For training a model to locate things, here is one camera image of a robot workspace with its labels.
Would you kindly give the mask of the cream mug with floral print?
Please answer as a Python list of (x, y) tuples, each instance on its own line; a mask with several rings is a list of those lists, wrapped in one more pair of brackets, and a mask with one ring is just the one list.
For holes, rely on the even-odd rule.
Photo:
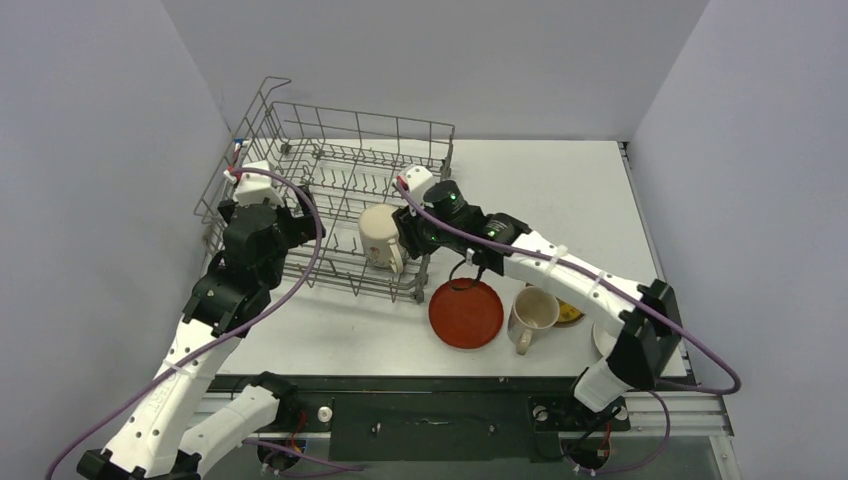
[(393, 214), (399, 210), (390, 204), (367, 207), (358, 218), (358, 232), (367, 262), (371, 267), (403, 271), (406, 252), (400, 245), (400, 233)]

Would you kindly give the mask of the red plastic plate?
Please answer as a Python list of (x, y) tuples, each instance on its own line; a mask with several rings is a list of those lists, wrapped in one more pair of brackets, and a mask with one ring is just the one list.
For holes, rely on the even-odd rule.
[(501, 332), (504, 306), (497, 292), (484, 282), (472, 285), (459, 278), (438, 287), (428, 303), (428, 319), (445, 344), (475, 350), (488, 345)]

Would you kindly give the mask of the cream mug with dragon print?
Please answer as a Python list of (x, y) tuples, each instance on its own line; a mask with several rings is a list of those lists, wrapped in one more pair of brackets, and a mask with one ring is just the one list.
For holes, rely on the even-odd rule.
[(536, 286), (526, 286), (514, 298), (507, 320), (507, 336), (518, 355), (525, 355), (533, 341), (559, 319), (557, 298)]

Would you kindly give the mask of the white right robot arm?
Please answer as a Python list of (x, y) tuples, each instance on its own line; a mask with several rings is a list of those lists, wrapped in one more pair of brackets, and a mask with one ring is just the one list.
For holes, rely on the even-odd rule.
[(627, 391), (655, 389), (682, 333), (680, 321), (670, 316), (676, 303), (669, 285), (612, 275), (522, 221), (484, 214), (465, 201), (452, 180), (423, 186), (399, 175), (395, 187), (407, 205), (393, 218), (411, 257), (448, 249), (481, 271), (529, 283), (565, 301), (614, 337), (611, 351), (579, 375), (563, 402), (572, 424), (592, 425)]

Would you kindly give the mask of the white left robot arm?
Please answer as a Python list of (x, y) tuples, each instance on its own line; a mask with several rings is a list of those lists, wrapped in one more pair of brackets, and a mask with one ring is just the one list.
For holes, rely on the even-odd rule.
[(237, 188), (218, 205), (222, 247), (195, 283), (175, 337), (150, 386), (130, 400), (132, 413), (100, 448), (85, 452), (85, 479), (198, 479), (210, 452), (189, 449), (185, 432), (223, 362), (271, 302), (290, 250), (320, 243), (326, 230), (305, 185), (293, 190), (296, 216), (273, 187)]

